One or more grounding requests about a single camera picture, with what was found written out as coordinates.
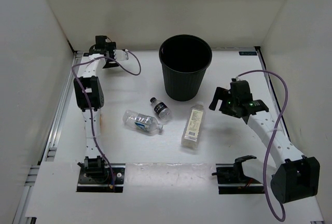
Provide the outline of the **tall clear white-label bottle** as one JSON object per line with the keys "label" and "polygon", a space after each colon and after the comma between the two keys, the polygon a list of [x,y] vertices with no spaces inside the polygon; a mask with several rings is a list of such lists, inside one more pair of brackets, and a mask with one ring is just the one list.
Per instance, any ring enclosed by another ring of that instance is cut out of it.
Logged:
{"label": "tall clear white-label bottle", "polygon": [[182,146],[191,149],[198,148],[204,116],[204,104],[202,102],[196,102],[196,104],[190,108],[189,118],[187,119],[182,135]]}

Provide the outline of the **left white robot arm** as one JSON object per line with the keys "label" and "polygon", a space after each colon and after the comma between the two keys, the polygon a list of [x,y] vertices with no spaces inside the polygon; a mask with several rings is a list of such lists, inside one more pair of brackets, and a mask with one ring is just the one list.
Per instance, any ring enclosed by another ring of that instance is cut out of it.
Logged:
{"label": "left white robot arm", "polygon": [[109,37],[96,36],[95,44],[88,52],[88,61],[72,67],[76,102],[84,118],[86,135],[86,155],[78,165],[87,177],[98,183],[114,179],[113,169],[99,144],[104,94],[97,76],[100,62],[108,63],[114,57],[114,49],[116,44]]}

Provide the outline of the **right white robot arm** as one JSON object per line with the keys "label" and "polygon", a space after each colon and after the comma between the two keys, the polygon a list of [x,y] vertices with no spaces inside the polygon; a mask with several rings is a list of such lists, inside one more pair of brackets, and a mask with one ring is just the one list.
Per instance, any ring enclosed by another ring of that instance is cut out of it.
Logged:
{"label": "right white robot arm", "polygon": [[280,203],[288,203],[317,195],[320,164],[315,157],[306,157],[275,127],[275,120],[262,100],[254,100],[246,80],[233,79],[230,89],[216,88],[210,110],[241,118],[268,146],[274,138],[270,154],[276,171],[267,173],[267,183]]}

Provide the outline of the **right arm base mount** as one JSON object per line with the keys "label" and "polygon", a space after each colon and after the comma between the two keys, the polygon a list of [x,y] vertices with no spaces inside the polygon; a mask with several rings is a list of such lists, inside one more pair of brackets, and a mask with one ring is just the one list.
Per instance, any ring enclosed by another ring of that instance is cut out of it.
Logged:
{"label": "right arm base mount", "polygon": [[249,177],[238,179],[233,164],[216,164],[216,172],[212,176],[217,178],[219,195],[264,194],[264,187],[259,181]]}

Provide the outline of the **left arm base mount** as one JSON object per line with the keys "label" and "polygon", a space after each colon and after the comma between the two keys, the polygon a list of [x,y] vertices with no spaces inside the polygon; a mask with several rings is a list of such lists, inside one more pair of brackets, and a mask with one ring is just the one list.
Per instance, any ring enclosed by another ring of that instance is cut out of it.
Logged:
{"label": "left arm base mount", "polygon": [[80,167],[77,192],[122,193],[125,178],[125,164],[111,164],[113,174],[105,160],[85,157],[78,162]]}

